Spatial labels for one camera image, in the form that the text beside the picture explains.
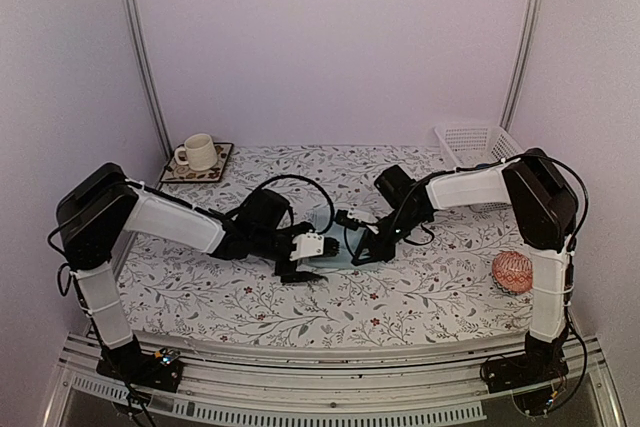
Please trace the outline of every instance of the patterned table surface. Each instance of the patterned table surface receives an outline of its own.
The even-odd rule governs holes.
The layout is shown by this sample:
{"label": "patterned table surface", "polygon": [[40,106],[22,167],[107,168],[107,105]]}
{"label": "patterned table surface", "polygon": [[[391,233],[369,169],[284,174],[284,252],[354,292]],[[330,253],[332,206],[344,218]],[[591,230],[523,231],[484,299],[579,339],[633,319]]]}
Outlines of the patterned table surface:
{"label": "patterned table surface", "polygon": [[[390,208],[373,180],[396,163],[414,177],[443,168],[438,154],[418,147],[237,148],[221,183],[164,190],[227,211],[260,182],[295,173],[317,180],[337,208],[357,205],[386,214]],[[319,193],[298,181],[273,188],[291,200],[296,219],[324,205]],[[214,342],[394,346],[526,330],[531,296],[504,294],[491,279],[498,253],[525,252],[512,211],[438,212],[430,227],[436,234],[431,244],[401,243],[396,259],[382,268],[317,269],[327,281],[296,286],[281,285],[267,261],[216,260],[138,235],[119,288],[134,329]]]}

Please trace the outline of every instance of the purple wall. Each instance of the purple wall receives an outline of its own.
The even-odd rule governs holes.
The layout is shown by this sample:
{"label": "purple wall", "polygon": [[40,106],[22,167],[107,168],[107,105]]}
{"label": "purple wall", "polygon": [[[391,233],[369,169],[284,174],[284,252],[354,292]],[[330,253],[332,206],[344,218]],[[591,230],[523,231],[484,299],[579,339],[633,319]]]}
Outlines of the purple wall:
{"label": "purple wall", "polygon": [[497,122],[526,0],[139,0],[174,142],[424,144]]}
{"label": "purple wall", "polygon": [[121,0],[0,0],[0,425],[37,425],[68,330],[57,202],[105,161],[153,180],[160,150]]}
{"label": "purple wall", "polygon": [[513,134],[584,176],[592,210],[576,256],[590,319],[639,425],[640,0],[543,0]]}

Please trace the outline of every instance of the red patterned egg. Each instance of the red patterned egg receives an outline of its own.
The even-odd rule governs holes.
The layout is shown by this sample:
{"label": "red patterned egg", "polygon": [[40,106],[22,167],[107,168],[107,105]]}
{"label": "red patterned egg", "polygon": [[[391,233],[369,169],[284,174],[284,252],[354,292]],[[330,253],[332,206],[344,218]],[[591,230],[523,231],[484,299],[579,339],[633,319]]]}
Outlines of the red patterned egg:
{"label": "red patterned egg", "polygon": [[533,286],[533,266],[519,252],[502,252],[493,259],[493,278],[509,292],[523,294]]}

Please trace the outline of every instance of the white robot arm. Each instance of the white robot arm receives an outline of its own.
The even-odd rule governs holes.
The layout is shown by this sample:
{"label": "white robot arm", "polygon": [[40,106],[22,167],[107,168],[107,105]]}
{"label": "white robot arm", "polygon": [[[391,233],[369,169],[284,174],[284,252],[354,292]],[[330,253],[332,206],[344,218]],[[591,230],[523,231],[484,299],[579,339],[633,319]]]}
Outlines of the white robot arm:
{"label": "white robot arm", "polygon": [[[429,200],[436,210],[493,202],[511,204],[503,176],[508,165],[437,177],[426,187]],[[559,252],[527,245],[533,265],[533,313],[529,333],[547,343],[560,337],[565,328],[565,295],[572,289],[566,285],[573,254],[568,243],[569,236]]]}
{"label": "white robot arm", "polygon": [[169,239],[219,259],[256,255],[273,260],[283,283],[321,279],[313,272],[299,272],[298,263],[336,255],[338,242],[317,234],[308,222],[278,228],[287,212],[291,213],[289,202],[263,188],[231,213],[221,214],[127,179],[115,164],[105,164],[89,176],[58,205],[59,227],[52,234],[60,232],[61,252],[81,305],[99,335],[103,362],[98,371],[169,391],[175,391],[181,375],[175,353],[142,353],[129,326],[110,263],[121,232]]}
{"label": "white robot arm", "polygon": [[[573,290],[576,234],[586,210],[576,224],[577,197],[554,163],[559,162],[542,150],[531,149],[493,165],[435,172],[419,181],[396,165],[374,182],[394,209],[391,214],[375,223],[364,222],[352,212],[336,215],[336,222],[345,228],[366,228],[352,261],[362,265],[393,259],[395,244],[416,226],[433,222],[437,210],[494,202],[512,205],[533,264],[533,316],[523,358],[499,359],[483,367],[490,391],[567,373],[562,358],[562,344],[568,336],[566,308]],[[514,369],[516,364],[526,368]]]}

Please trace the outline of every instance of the white plastic basket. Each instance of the white plastic basket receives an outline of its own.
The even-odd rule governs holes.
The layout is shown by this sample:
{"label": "white plastic basket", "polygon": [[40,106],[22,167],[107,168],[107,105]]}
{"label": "white plastic basket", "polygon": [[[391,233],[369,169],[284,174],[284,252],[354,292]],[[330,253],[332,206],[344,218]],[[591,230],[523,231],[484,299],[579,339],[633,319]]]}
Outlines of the white plastic basket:
{"label": "white plastic basket", "polygon": [[[448,169],[489,164],[522,153],[522,148],[504,129],[475,124],[442,124],[435,128],[440,152]],[[508,207],[491,203],[472,205],[474,212],[490,212]]]}

